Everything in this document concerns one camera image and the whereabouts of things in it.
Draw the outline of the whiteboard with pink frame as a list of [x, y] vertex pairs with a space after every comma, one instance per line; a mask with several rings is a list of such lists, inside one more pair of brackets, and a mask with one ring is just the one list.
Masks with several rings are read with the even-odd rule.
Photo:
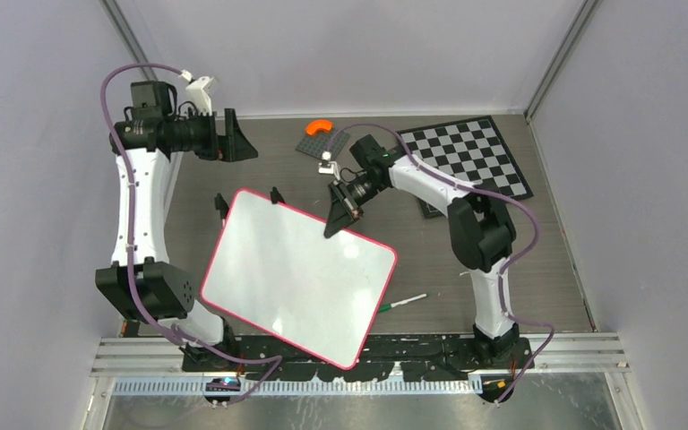
[[388, 245], [287, 204], [225, 222], [202, 282], [208, 307], [313, 348], [366, 337], [396, 268]]

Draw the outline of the green whiteboard marker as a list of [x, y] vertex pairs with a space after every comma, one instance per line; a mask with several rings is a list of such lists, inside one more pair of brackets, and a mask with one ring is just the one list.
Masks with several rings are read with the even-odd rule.
[[401, 299], [401, 300], [398, 300], [398, 301], [395, 301], [395, 302], [391, 302], [391, 303], [388, 303], [388, 304], [385, 304], [385, 305], [381, 305], [381, 306], [378, 308], [378, 313], [380, 314], [380, 313], [388, 312], [389, 310], [391, 310], [391, 309], [394, 308], [394, 307], [398, 307], [398, 306], [402, 306], [402, 305], [407, 305], [407, 304], [410, 304], [410, 303], [413, 303], [413, 302], [416, 302], [416, 301], [418, 301], [418, 300], [422, 300], [422, 299], [425, 299], [425, 298], [428, 298], [428, 297], [429, 297], [429, 295], [428, 295], [427, 293], [423, 293], [423, 294], [419, 294], [419, 295], [416, 295], [416, 296], [413, 296], [413, 297], [404, 298], [404, 299]]

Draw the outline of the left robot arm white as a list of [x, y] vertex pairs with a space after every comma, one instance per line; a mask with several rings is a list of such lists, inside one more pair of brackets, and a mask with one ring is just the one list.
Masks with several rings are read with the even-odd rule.
[[132, 105], [110, 128], [120, 181], [118, 232], [107, 268], [98, 269], [98, 290], [128, 321], [145, 323], [178, 345], [185, 369], [227, 371], [240, 357], [230, 325], [198, 299], [187, 271], [169, 261], [165, 223], [173, 158], [192, 152], [199, 159], [255, 159], [236, 112], [224, 112], [225, 132], [216, 129], [210, 89], [213, 78], [193, 78], [177, 101], [167, 82], [131, 85]]

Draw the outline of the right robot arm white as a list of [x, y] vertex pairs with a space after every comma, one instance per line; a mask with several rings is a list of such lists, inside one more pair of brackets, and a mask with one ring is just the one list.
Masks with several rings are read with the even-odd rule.
[[478, 362], [494, 368], [511, 361], [520, 327], [507, 305], [509, 289], [502, 272], [517, 236], [507, 197], [429, 166], [403, 141], [386, 150], [367, 135], [350, 153], [361, 170], [346, 181], [330, 150], [322, 152], [318, 170], [334, 177], [328, 186], [331, 207], [324, 237], [334, 237], [360, 220], [363, 205], [388, 188], [428, 203], [447, 219], [453, 254], [469, 270], [476, 304], [471, 347]]

